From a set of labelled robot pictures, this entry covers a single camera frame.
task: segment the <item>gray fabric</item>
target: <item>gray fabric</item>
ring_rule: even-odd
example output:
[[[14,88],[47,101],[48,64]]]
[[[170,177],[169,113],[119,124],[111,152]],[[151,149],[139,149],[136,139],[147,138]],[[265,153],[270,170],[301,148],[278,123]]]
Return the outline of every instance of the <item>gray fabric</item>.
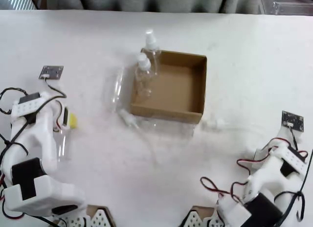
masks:
[[[257,14],[260,0],[47,0],[48,9]]]

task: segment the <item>white table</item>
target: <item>white table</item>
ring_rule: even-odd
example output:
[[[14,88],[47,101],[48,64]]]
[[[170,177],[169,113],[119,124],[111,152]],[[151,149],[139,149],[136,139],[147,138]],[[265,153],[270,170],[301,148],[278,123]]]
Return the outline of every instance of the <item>white table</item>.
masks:
[[[177,139],[156,140],[159,167],[153,167],[146,144],[107,111],[105,100],[106,79],[134,62],[147,28],[162,49],[207,56],[205,116],[259,125],[263,135],[207,133],[198,126],[185,146]],[[217,195],[201,186],[201,176],[222,189],[246,178],[235,160],[246,147],[261,147],[276,135],[282,110],[305,117],[299,147],[311,149],[312,30],[312,17],[1,11],[0,86],[42,91],[42,66],[64,65],[60,84],[79,128],[60,179],[84,189],[88,203],[108,206],[118,227],[175,227],[192,205],[214,205]],[[18,96],[8,94],[1,106],[8,109]],[[0,132],[9,137],[9,118],[1,114],[0,120]],[[312,185],[313,171],[298,226],[313,221]],[[9,222],[1,216],[0,223]]]

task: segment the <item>yellow object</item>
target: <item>yellow object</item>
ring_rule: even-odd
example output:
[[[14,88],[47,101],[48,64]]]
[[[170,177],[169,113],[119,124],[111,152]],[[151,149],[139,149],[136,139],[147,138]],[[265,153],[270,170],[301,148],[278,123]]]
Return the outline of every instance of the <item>yellow object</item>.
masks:
[[[77,127],[77,118],[73,113],[69,115],[69,127],[72,129]]]

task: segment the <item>cardboard box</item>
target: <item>cardboard box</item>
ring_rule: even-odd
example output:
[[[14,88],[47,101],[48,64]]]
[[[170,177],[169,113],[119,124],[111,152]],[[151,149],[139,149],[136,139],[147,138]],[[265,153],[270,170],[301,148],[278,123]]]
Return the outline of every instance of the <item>cardboard box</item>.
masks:
[[[138,96],[134,80],[131,113],[199,123],[204,110],[206,60],[201,55],[162,51],[159,75],[149,83],[149,98]]]

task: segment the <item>bottle cap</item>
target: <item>bottle cap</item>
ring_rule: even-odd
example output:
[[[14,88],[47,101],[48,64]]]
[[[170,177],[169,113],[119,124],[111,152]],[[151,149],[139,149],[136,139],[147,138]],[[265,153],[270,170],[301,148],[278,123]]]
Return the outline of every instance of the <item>bottle cap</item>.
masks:
[[[157,48],[157,39],[153,33],[153,30],[146,31],[146,49],[154,50]]]
[[[150,70],[151,68],[151,63],[147,57],[146,54],[141,53],[137,56],[137,62],[138,62],[138,66],[141,70]]]

